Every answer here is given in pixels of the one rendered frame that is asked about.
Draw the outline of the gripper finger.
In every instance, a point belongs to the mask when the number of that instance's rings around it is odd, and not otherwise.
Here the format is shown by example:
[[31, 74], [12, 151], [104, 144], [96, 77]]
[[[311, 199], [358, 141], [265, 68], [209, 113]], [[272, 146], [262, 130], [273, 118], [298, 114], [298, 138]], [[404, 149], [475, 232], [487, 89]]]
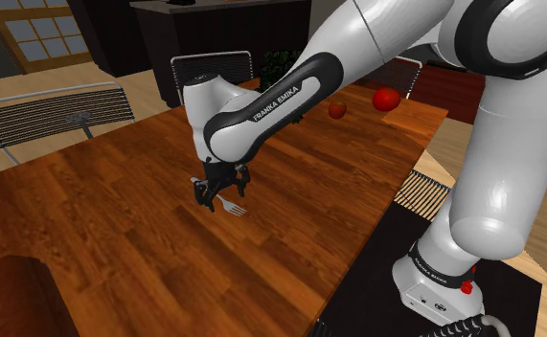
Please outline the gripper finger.
[[236, 185], [238, 187], [238, 193], [240, 197], [245, 196], [245, 188], [251, 181], [248, 167], [236, 167], [236, 172], [240, 174], [240, 178], [236, 179]]
[[215, 211], [213, 203], [218, 192], [218, 183], [211, 183], [208, 180], [193, 179], [194, 197], [199, 205], [207, 207], [212, 213]]

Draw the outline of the silver fork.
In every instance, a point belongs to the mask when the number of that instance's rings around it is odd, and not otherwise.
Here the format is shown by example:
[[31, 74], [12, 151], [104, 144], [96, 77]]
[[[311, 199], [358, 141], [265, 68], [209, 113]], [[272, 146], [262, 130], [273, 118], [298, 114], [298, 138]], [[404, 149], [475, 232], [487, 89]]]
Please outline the silver fork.
[[[191, 181], [199, 189], [201, 189], [201, 188], [206, 189], [208, 187], [208, 182], [207, 181], [200, 181], [196, 177], [192, 177]], [[242, 216], [242, 215], [246, 214], [246, 210], [244, 208], [242, 208], [241, 206], [239, 206], [238, 204], [236, 204], [232, 201], [229, 201], [229, 200], [225, 199], [223, 196], [220, 196], [220, 195], [217, 195], [217, 198], [221, 201], [222, 207], [224, 208], [224, 210], [226, 212], [234, 214], [236, 216]]]

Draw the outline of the wooden dining table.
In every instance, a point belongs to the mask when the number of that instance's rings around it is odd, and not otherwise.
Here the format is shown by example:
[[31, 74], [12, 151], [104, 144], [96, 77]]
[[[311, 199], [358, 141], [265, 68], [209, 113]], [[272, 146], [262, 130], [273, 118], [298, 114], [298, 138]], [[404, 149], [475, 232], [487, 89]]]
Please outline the wooden dining table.
[[442, 124], [370, 89], [261, 147], [245, 214], [195, 202], [182, 108], [0, 172], [0, 283], [50, 270], [80, 337], [304, 337]]

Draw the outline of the black mesh metal chair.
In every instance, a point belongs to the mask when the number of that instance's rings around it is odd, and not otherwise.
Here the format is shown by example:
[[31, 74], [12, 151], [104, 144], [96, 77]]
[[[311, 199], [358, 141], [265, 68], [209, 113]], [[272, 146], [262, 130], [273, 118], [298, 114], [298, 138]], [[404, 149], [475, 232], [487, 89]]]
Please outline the black mesh metal chair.
[[422, 63], [408, 57], [396, 56], [367, 74], [363, 79], [371, 80], [384, 87], [391, 87], [405, 94], [408, 99], [422, 71]]
[[184, 103], [183, 86], [197, 76], [215, 73], [234, 84], [246, 82], [254, 77], [249, 51], [174, 56], [170, 64], [181, 104]]

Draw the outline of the dark green plant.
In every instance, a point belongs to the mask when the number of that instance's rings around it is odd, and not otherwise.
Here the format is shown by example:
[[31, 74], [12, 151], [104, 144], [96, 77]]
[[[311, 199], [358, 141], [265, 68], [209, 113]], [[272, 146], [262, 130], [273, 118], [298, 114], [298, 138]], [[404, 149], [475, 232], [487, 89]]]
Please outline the dark green plant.
[[295, 64], [301, 52], [301, 50], [266, 52], [263, 55], [263, 63], [260, 70], [260, 86], [257, 88], [257, 91], [263, 93], [281, 79]]

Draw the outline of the dark kitchen counter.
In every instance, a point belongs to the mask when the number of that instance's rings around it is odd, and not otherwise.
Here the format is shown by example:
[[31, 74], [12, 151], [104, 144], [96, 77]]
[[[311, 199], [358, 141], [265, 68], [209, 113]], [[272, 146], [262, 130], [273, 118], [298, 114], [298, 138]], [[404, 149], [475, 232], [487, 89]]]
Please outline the dark kitchen counter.
[[253, 70], [267, 52], [302, 50], [309, 37], [312, 0], [168, 0], [133, 2], [161, 99], [180, 104], [171, 69], [176, 56], [247, 51]]

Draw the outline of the black robot stand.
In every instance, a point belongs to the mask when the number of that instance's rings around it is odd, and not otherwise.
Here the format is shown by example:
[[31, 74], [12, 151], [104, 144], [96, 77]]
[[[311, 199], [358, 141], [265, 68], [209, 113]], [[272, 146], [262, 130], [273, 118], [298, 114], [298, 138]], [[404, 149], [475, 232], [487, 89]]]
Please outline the black robot stand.
[[[306, 337], [419, 337], [437, 326], [403, 305], [394, 262], [429, 221], [393, 202]], [[512, 337], [535, 337], [542, 284], [502, 261], [481, 260], [475, 280], [485, 309]]]

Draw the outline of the black slatted metal chair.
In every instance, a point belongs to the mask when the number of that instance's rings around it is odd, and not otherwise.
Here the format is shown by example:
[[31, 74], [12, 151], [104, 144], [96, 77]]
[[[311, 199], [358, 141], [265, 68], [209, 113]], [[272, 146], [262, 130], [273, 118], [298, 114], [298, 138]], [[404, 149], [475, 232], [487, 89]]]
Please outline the black slatted metal chair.
[[424, 219], [433, 221], [450, 192], [449, 186], [412, 169], [394, 201]]
[[0, 150], [15, 164], [11, 146], [81, 130], [91, 139], [92, 126], [129, 121], [135, 116], [124, 88], [115, 81], [69, 86], [0, 99]]

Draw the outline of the brown rounded object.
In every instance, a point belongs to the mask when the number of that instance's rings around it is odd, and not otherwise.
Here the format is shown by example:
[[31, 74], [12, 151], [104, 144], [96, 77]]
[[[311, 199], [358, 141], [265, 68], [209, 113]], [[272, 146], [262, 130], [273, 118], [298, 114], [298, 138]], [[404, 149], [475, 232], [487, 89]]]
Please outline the brown rounded object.
[[50, 269], [37, 258], [0, 258], [0, 337], [80, 337]]

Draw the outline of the wooden framed window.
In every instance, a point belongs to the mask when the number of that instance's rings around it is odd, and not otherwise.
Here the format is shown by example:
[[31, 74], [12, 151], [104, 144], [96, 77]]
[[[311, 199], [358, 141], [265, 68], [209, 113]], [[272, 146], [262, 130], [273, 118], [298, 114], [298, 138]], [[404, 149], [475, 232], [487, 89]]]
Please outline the wooden framed window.
[[23, 75], [92, 60], [67, 0], [0, 0], [0, 42]]

